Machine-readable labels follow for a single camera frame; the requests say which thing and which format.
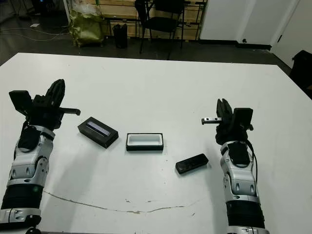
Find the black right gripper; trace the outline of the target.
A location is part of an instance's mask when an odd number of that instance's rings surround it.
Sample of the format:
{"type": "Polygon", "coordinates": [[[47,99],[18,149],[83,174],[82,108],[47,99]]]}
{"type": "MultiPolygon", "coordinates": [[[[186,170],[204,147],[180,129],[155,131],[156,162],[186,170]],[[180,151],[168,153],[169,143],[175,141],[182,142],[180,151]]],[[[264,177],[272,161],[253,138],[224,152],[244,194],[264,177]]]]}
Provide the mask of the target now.
{"type": "Polygon", "coordinates": [[[232,124],[233,111],[226,99],[217,100],[216,114],[217,117],[202,118],[201,124],[217,124],[215,135],[217,144],[223,145],[229,141],[246,142],[248,140],[247,130],[254,130],[252,124],[232,124]]]}

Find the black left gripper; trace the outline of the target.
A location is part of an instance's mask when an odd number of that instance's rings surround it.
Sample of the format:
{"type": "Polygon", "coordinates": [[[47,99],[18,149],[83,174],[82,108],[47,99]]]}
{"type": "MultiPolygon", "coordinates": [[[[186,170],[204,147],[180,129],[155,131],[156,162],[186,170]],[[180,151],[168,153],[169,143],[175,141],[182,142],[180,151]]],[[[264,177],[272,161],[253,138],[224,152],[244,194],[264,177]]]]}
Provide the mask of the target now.
{"type": "Polygon", "coordinates": [[[64,94],[65,81],[58,79],[52,83],[45,96],[36,95],[26,115],[28,123],[55,130],[60,128],[64,114],[79,116],[81,113],[79,109],[61,107],[64,94]]]}

